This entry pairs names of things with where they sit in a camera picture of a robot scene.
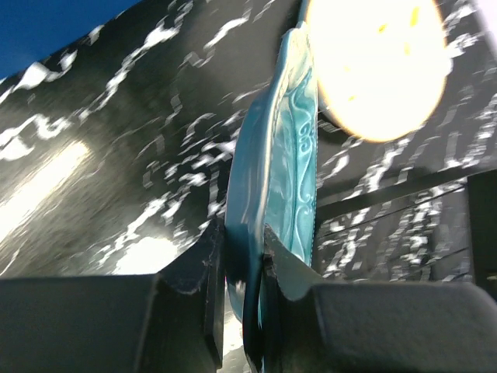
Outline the beige bird plate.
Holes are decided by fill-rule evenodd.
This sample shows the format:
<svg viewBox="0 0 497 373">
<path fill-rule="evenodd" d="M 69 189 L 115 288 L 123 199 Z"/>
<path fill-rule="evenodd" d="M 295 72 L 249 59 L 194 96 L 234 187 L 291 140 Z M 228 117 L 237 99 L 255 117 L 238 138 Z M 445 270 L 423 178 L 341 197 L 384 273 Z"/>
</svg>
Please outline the beige bird plate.
<svg viewBox="0 0 497 373">
<path fill-rule="evenodd" d="M 345 132 L 394 140 L 436 109 L 451 63 L 434 1 L 311 1 L 304 21 L 322 108 Z"/>
</svg>

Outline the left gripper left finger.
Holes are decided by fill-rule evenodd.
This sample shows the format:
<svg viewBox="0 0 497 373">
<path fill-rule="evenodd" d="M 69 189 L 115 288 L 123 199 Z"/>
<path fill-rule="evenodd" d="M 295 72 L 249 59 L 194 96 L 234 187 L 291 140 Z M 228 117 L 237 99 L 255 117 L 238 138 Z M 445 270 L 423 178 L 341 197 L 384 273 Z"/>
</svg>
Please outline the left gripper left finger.
<svg viewBox="0 0 497 373">
<path fill-rule="evenodd" d="M 1 282 L 3 372 L 215 372 L 224 223 L 154 274 Z"/>
</svg>

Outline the black wire dish rack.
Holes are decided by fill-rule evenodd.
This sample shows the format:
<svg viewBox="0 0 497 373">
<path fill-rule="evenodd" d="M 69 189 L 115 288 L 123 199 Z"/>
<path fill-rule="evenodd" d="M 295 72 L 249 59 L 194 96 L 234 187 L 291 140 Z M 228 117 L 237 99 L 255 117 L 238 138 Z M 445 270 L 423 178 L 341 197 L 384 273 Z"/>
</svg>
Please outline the black wire dish rack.
<svg viewBox="0 0 497 373">
<path fill-rule="evenodd" d="M 417 169 L 404 182 L 320 189 L 312 268 L 341 281 L 472 281 L 468 187 L 479 172 Z"/>
</svg>

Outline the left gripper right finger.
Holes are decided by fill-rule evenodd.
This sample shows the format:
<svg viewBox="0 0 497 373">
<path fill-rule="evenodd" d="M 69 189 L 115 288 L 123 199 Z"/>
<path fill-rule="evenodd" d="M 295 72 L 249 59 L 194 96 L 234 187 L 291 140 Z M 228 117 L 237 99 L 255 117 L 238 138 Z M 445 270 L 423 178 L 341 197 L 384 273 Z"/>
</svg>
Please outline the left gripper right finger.
<svg viewBox="0 0 497 373">
<path fill-rule="evenodd" d="M 260 237 L 254 372 L 494 372 L 496 303 L 468 282 L 330 281 Z"/>
</svg>

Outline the teal scalloped plate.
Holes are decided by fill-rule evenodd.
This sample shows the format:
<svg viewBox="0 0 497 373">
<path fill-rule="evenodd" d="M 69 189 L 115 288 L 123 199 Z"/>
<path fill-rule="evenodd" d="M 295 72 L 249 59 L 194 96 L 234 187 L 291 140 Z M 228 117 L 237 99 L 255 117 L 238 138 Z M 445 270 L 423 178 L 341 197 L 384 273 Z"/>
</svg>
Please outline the teal scalloped plate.
<svg viewBox="0 0 497 373">
<path fill-rule="evenodd" d="M 224 224 L 232 248 L 228 294 L 242 318 L 245 288 L 269 225 L 311 265 L 315 232 L 318 85 L 303 24 L 284 34 L 269 85 L 252 101 L 235 146 Z"/>
</svg>

